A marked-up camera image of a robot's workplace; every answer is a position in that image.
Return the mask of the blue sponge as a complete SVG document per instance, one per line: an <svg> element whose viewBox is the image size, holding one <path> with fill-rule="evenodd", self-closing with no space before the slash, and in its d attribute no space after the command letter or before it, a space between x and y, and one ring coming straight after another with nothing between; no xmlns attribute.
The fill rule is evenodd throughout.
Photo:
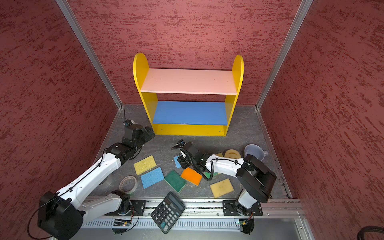
<svg viewBox="0 0 384 240"><path fill-rule="evenodd" d="M176 165L177 169L182 167L181 164L179 163L178 159L179 159L179 156L175 156L174 157L174 162L175 162L175 165Z"/></svg>
<svg viewBox="0 0 384 240"><path fill-rule="evenodd" d="M152 171L141 176L143 188L146 189L154 184L161 182L164 179L164 174L161 167L158 167Z"/></svg>

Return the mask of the dark green scrub sponge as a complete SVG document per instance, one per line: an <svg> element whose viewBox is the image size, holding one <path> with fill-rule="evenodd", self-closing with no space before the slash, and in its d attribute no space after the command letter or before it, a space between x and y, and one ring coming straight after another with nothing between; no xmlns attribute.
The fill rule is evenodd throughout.
<svg viewBox="0 0 384 240"><path fill-rule="evenodd" d="M177 192L180 193L187 184L187 181L183 179L176 171L170 171L164 180Z"/></svg>

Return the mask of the bright green sponge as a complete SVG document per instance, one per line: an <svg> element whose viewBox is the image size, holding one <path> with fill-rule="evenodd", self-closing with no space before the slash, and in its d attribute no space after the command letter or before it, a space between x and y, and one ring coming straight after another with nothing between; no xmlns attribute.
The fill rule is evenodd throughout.
<svg viewBox="0 0 384 240"><path fill-rule="evenodd" d="M206 176L207 178L210 178L210 177L211 177L211 173L207 173L207 172L205 172L204 174L205 174L205 176Z"/></svg>

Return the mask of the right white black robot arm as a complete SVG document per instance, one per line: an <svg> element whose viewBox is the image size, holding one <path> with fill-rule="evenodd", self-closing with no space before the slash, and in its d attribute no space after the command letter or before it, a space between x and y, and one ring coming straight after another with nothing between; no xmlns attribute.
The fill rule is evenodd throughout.
<svg viewBox="0 0 384 240"><path fill-rule="evenodd" d="M212 180L215 173L237 178L244 189L234 203L234 210L241 216L249 216L257 202L267 203L271 198L277 176L251 154L240 159L203 154L191 142L185 143L184 140L178 141L171 149L180 151L178 162L184 170L192 167L207 181Z"/></svg>

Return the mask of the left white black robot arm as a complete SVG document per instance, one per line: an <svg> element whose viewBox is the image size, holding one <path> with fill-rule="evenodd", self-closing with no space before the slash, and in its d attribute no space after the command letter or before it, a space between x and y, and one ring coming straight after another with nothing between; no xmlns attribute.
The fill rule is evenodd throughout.
<svg viewBox="0 0 384 240"><path fill-rule="evenodd" d="M142 127L128 120L124 123L125 134L120 143L104 149L99 160L77 179L56 193L46 192L34 212L37 225L51 237L69 240L84 224L108 213L121 216L134 215L130 196L120 190L106 197L84 203L89 194L112 172L133 160L142 146L155 137L151 127Z"/></svg>

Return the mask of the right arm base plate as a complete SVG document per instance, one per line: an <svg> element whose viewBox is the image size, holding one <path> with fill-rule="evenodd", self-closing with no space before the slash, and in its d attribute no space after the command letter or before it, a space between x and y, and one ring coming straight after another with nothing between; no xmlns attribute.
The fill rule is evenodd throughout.
<svg viewBox="0 0 384 240"><path fill-rule="evenodd" d="M250 209L243 207L237 201L223 200L222 203L224 216L263 216L263 210L260 202L254 203Z"/></svg>

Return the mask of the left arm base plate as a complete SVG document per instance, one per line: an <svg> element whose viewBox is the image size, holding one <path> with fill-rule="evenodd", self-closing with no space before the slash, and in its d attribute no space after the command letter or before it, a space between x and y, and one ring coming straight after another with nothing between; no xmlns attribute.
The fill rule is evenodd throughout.
<svg viewBox="0 0 384 240"><path fill-rule="evenodd" d="M146 200L123 201L122 205L114 212L119 216L142 216L146 207Z"/></svg>

